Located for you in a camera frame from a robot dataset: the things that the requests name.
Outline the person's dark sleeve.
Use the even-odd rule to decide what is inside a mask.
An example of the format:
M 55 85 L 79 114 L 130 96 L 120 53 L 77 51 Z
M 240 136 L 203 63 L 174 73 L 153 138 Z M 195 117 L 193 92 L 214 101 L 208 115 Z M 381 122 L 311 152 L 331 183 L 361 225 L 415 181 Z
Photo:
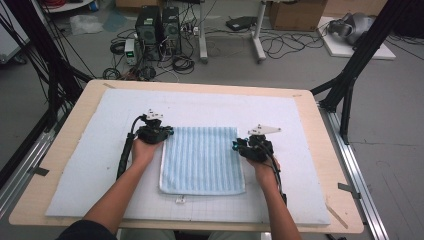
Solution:
M 117 240 L 117 237 L 97 222 L 78 220 L 60 233 L 55 240 Z

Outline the aluminium rail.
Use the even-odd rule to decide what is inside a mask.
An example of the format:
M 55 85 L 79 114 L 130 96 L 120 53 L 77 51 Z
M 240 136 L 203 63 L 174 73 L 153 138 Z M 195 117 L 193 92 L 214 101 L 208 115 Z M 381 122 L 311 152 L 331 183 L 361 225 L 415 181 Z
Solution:
M 68 113 L 60 110 L 56 119 L 51 122 L 45 113 L 0 170 L 0 219 L 34 175 L 28 170 L 31 167 L 41 167 L 43 158 L 67 117 Z
M 374 204 L 371 193 L 363 177 L 353 148 L 346 143 L 339 133 L 341 121 L 336 113 L 328 112 L 319 107 L 324 122 L 328 125 L 327 130 L 335 140 L 335 145 L 341 158 L 342 169 L 348 179 L 350 186 L 361 193 L 360 199 L 354 199 L 360 206 L 360 215 L 363 224 L 371 233 L 373 240 L 390 240 L 386 228 L 382 222 L 379 212 Z

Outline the blue striped towel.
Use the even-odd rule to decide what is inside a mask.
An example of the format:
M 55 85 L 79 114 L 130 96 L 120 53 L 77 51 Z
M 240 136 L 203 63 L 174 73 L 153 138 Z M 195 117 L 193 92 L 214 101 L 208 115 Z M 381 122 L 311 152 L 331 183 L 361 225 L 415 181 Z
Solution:
M 165 142 L 159 188 L 165 194 L 232 196 L 245 192 L 245 179 L 232 143 L 235 127 L 175 127 Z

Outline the brown cardboard box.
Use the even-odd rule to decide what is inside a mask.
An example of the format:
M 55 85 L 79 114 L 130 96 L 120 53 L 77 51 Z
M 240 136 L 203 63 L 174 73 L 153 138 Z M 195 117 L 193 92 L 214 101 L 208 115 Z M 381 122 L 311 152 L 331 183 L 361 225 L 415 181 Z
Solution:
M 315 31 L 328 0 L 273 2 L 269 19 L 274 30 Z

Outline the white power supply unit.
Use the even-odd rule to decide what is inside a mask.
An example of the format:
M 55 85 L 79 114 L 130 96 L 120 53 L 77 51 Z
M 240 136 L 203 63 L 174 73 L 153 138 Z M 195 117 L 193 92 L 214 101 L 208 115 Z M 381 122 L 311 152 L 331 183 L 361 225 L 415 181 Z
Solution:
M 134 39 L 127 39 L 125 41 L 124 54 L 125 54 L 126 62 L 128 65 L 134 66 L 137 63 L 137 55 L 136 55 Z

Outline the clear plastic bag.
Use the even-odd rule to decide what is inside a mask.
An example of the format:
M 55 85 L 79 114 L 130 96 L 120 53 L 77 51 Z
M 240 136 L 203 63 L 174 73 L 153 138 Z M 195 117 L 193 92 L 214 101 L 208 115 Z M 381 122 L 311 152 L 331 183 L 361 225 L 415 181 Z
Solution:
M 70 18 L 73 35 L 94 34 L 103 30 L 102 24 L 96 16 L 76 15 Z

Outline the person's right hand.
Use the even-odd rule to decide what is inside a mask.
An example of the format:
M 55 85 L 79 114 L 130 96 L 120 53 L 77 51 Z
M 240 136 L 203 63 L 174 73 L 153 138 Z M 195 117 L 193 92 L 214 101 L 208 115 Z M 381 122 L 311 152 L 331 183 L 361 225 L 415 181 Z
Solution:
M 248 162 L 254 168 L 256 180 L 263 191 L 278 189 L 275 173 L 269 160 L 258 162 L 248 159 Z

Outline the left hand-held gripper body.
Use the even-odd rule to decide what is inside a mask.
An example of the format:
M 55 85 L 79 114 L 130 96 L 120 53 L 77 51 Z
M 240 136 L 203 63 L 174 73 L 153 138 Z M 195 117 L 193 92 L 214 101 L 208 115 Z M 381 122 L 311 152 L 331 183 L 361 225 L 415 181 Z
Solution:
M 168 138 L 166 130 L 162 126 L 162 114 L 156 113 L 149 109 L 146 114 L 141 116 L 141 120 L 145 123 L 137 130 L 137 135 L 140 140 L 147 144 L 157 144 Z

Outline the white desk leg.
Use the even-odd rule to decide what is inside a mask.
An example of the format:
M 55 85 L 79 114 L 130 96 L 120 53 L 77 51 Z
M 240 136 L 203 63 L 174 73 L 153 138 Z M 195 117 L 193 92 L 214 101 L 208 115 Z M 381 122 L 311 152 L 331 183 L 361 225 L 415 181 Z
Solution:
M 263 19 L 264 19 L 264 15 L 265 15 L 265 10 L 266 10 L 266 1 L 260 0 L 256 27 L 255 27 L 255 30 L 252 32 L 252 42 L 253 42 L 253 46 L 254 46 L 254 49 L 255 49 L 256 54 L 257 54 L 257 62 L 258 63 L 261 63 L 266 59 L 266 55 L 265 55 L 265 52 L 263 50 L 262 43 L 260 41 L 260 32 L 261 32 L 262 23 L 263 23 Z
M 208 52 L 207 52 L 207 44 L 206 44 L 206 36 L 204 29 L 204 21 L 205 21 L 205 0 L 199 0 L 199 56 L 200 61 L 203 64 L 208 63 Z

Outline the white floor board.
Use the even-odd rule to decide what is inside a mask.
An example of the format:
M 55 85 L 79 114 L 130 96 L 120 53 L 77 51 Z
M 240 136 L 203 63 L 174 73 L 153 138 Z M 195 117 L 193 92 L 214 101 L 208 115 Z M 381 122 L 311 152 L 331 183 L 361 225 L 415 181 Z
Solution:
M 329 22 L 332 17 L 322 17 L 318 23 L 318 32 L 324 41 L 324 45 L 332 57 L 350 58 L 353 53 L 353 47 L 337 34 L 332 34 L 327 31 Z M 382 44 L 373 56 L 375 60 L 394 60 L 395 54 L 385 45 Z

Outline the grey tape piece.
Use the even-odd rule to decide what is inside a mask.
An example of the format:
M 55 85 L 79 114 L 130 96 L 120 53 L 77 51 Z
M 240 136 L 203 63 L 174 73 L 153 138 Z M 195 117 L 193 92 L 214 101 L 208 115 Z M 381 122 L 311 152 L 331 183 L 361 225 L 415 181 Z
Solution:
M 361 193 L 356 191 L 354 187 L 347 185 L 347 184 L 343 184 L 343 183 L 338 183 L 337 186 L 340 190 L 349 192 L 352 195 L 353 199 L 360 199 L 361 198 Z

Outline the large black computer tower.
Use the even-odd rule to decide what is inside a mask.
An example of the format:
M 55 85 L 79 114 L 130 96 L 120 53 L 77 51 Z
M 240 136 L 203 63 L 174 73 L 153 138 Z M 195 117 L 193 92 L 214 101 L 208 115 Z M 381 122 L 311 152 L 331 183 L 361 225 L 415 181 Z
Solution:
M 163 40 L 160 8 L 158 6 L 143 5 L 135 24 L 136 33 L 146 60 L 158 61 L 159 43 Z

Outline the white foam mat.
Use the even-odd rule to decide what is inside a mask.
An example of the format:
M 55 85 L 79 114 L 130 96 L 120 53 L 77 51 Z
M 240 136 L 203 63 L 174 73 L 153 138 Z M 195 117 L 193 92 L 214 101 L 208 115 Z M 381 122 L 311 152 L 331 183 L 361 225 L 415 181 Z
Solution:
M 282 188 L 296 224 L 330 222 L 321 183 L 295 100 L 235 94 L 107 90 L 84 130 L 46 210 L 49 216 L 81 217 L 115 182 L 127 133 L 151 109 L 165 126 L 235 127 L 247 138 L 258 124 L 279 127 L 269 134 L 280 164 Z M 266 203 L 249 163 L 238 152 L 245 192 L 232 196 L 172 195 L 160 191 L 164 145 L 144 173 L 125 213 L 128 219 L 265 223 Z

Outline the black metal frame post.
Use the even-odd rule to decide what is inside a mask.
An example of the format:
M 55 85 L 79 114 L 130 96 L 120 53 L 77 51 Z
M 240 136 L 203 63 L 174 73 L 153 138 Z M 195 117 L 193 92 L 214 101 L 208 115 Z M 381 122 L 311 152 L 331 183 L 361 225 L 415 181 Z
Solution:
M 328 90 L 326 97 L 319 102 L 327 112 L 335 113 L 339 103 L 343 102 L 339 135 L 346 145 L 349 145 L 349 120 L 356 80 L 413 1 L 387 0 L 344 69 L 335 78 L 311 90 L 313 95 Z
M 24 44 L 23 38 L 17 33 L 11 21 L 0 14 L 0 25 L 30 60 L 39 80 L 48 86 L 46 95 L 48 110 L 45 117 L 46 127 L 50 129 L 58 122 L 58 111 L 63 105 L 76 104 L 83 91 L 81 82 L 88 83 L 94 77 L 70 64 L 42 23 L 31 0 L 0 0 L 0 6 L 8 7 L 37 52 L 35 56 Z

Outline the slim black computer tower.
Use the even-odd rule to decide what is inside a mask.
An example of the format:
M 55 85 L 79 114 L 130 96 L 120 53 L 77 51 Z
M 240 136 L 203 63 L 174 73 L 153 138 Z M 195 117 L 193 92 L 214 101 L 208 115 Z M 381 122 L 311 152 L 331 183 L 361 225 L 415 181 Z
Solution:
M 168 54 L 180 55 L 182 52 L 182 47 L 179 8 L 174 6 L 165 7 L 162 11 L 162 24 L 166 52 Z

